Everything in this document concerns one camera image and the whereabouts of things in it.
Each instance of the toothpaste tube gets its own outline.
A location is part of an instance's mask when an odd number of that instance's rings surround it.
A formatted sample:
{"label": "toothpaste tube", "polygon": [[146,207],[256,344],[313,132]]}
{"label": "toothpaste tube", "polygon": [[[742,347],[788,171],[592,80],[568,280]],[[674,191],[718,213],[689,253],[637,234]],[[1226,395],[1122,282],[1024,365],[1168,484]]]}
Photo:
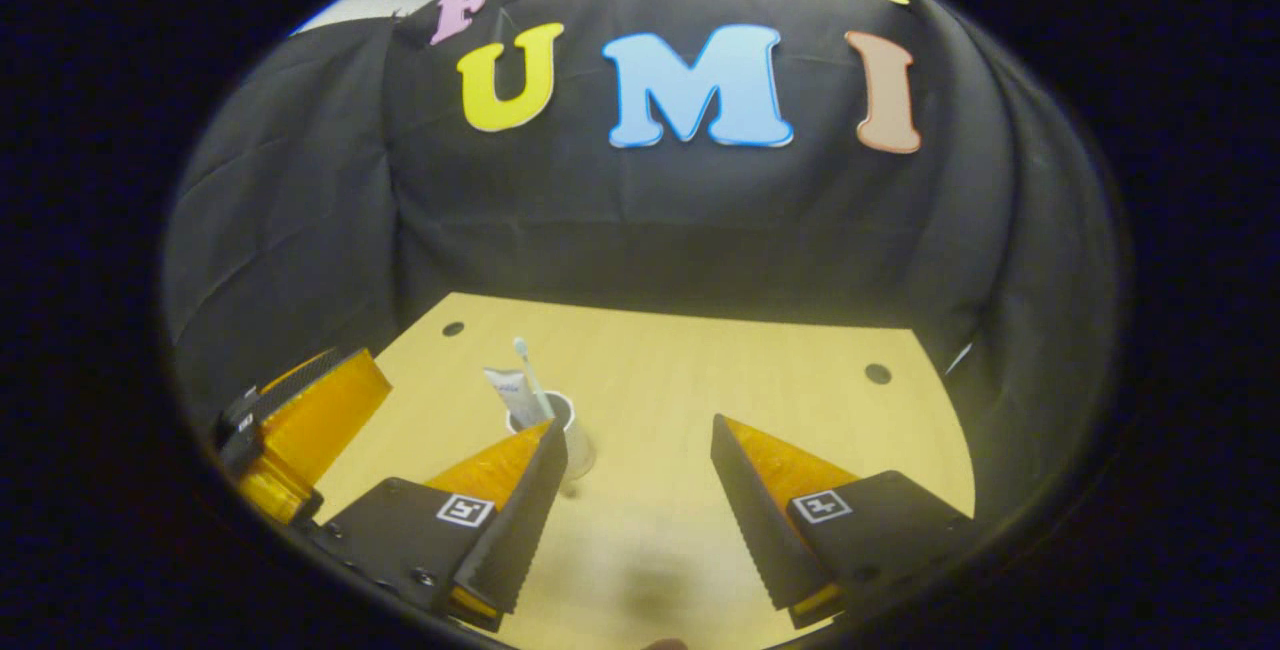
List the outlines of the toothpaste tube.
{"label": "toothpaste tube", "polygon": [[516,418],[520,427],[531,427],[545,421],[543,409],[534,398],[534,392],[529,389],[529,380],[525,372],[517,369],[484,369],[484,376],[489,377],[489,384],[498,395],[502,395],[503,404]]}

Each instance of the pink letter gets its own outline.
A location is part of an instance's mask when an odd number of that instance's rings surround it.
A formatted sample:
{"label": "pink letter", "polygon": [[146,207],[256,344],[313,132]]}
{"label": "pink letter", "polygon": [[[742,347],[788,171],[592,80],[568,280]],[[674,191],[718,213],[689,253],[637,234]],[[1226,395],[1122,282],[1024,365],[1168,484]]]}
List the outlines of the pink letter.
{"label": "pink letter", "polygon": [[467,29],[467,26],[471,26],[471,18],[467,17],[467,13],[476,13],[480,12],[480,8],[484,8],[484,0],[440,0],[438,4],[440,6],[440,20],[435,26],[435,35],[431,38],[433,45]]}

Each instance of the toothbrush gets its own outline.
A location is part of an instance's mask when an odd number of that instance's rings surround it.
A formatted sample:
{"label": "toothbrush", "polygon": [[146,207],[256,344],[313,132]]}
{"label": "toothbrush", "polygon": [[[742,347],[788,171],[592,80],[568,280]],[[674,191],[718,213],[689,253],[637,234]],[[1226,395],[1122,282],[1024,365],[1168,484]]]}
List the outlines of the toothbrush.
{"label": "toothbrush", "polygon": [[552,404],[547,399],[543,386],[538,384],[538,376],[534,375],[534,366],[529,363],[529,344],[525,343],[524,337],[516,337],[516,354],[520,354],[520,358],[525,362],[525,375],[529,376],[529,384],[534,386],[534,398],[538,399],[538,404],[541,407],[543,413],[547,418],[556,418]]}

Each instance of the blue letter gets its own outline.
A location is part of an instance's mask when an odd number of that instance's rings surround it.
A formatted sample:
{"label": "blue letter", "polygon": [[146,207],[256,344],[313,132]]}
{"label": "blue letter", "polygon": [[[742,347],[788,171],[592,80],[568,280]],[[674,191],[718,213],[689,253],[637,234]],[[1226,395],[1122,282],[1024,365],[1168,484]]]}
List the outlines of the blue letter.
{"label": "blue letter", "polygon": [[609,145],[641,148],[662,139],[649,99],[687,143],[717,90],[721,113],[707,129],[717,143],[769,148],[790,143],[794,132],[778,114],[773,91],[771,50],[778,40],[782,36],[772,27],[723,26],[712,32],[694,67],[653,32],[604,45],[604,58],[618,67],[618,125],[609,131]]}

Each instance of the black cloth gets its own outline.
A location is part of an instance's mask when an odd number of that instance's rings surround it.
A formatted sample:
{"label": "black cloth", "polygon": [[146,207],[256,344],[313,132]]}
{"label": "black cloth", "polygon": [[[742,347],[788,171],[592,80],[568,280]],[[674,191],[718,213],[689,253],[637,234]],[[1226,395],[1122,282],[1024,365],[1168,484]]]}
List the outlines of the black cloth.
{"label": "black cloth", "polygon": [[[165,255],[179,379],[209,422],[326,345],[380,351],[449,290],[712,316],[910,328],[969,440],[978,516],[1000,517],[1084,450],[1124,306],[1123,241],[1093,154],[1056,100],[940,0],[486,0],[429,45],[435,3],[275,49],[193,154]],[[556,90],[480,132],[458,59],[566,27]],[[657,32],[692,63],[717,27],[769,26],[795,138],[613,148],[602,47]],[[923,145],[861,145],[855,29],[914,56]],[[851,374],[861,369],[850,369]]]}

